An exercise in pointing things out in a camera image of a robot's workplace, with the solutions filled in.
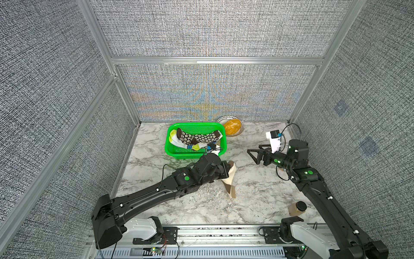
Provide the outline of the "brown beige striped sock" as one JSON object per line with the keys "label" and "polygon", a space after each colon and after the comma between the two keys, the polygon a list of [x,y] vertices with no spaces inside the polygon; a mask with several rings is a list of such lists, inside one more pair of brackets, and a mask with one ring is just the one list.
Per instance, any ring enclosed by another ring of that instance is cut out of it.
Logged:
{"label": "brown beige striped sock", "polygon": [[229,177],[226,179],[222,179],[222,183],[229,197],[232,199],[235,199],[236,198],[236,187],[233,185],[233,180],[234,180],[234,177],[237,171],[237,167],[233,161],[229,161],[228,165],[230,166],[230,169],[228,172]]}

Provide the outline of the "white sock blue yellow patches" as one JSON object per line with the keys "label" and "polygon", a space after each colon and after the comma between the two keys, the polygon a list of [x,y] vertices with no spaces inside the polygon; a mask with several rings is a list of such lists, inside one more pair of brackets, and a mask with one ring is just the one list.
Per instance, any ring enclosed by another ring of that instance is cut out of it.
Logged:
{"label": "white sock blue yellow patches", "polygon": [[193,151],[199,151],[200,149],[206,148],[207,144],[204,144],[202,142],[199,142],[198,144],[184,144],[178,137],[177,137],[177,130],[172,130],[169,133],[168,137],[169,142],[179,148],[184,148],[186,150],[193,150]]}

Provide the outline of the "brown checkered argyle sock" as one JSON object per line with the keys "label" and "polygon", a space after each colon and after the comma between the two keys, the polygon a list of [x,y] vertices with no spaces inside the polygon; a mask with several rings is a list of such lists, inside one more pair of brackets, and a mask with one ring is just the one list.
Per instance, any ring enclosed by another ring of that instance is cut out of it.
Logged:
{"label": "brown checkered argyle sock", "polygon": [[222,151],[222,150],[223,150],[223,149],[220,147],[220,145],[218,145],[218,144],[217,144],[217,142],[216,142],[216,141],[209,143],[209,144],[207,145],[207,147],[208,147],[208,151],[209,151],[209,152],[220,152],[220,151]]}

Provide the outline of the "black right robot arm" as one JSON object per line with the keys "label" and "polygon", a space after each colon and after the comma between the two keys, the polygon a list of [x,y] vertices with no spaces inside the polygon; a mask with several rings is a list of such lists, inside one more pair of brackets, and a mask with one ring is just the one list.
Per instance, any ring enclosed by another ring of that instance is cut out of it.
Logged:
{"label": "black right robot arm", "polygon": [[331,230],[335,241],[309,227],[297,216],[282,219],[279,229],[280,239],[285,243],[294,240],[302,242],[323,259],[386,259],[389,249],[381,241],[374,241],[348,215],[333,197],[324,178],[308,162],[308,143],[292,139],[286,153],[272,152],[269,145],[247,151],[259,165],[270,164],[286,169],[289,180],[317,209]]}

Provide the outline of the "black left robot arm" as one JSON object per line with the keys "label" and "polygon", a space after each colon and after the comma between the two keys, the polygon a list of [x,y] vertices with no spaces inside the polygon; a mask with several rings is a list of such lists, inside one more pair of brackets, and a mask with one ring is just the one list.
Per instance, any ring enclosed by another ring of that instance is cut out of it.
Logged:
{"label": "black left robot arm", "polygon": [[227,179],[234,168],[233,161],[208,153],[141,191],[113,199],[109,194],[101,196],[91,217],[96,248],[104,249],[120,241],[127,232],[126,223],[133,217],[163,202],[194,193],[204,184]]}

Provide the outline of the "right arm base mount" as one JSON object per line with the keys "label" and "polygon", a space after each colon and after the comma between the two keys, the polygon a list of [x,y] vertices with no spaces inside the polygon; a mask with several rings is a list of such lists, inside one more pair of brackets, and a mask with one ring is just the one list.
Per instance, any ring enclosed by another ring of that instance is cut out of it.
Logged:
{"label": "right arm base mount", "polygon": [[287,253],[290,258],[303,259],[309,250],[314,251],[323,259],[340,251],[336,241],[318,231],[318,223],[306,223],[302,218],[293,216],[284,218],[278,227],[260,227],[258,234],[265,239],[265,243],[285,245],[302,244],[297,254]]}

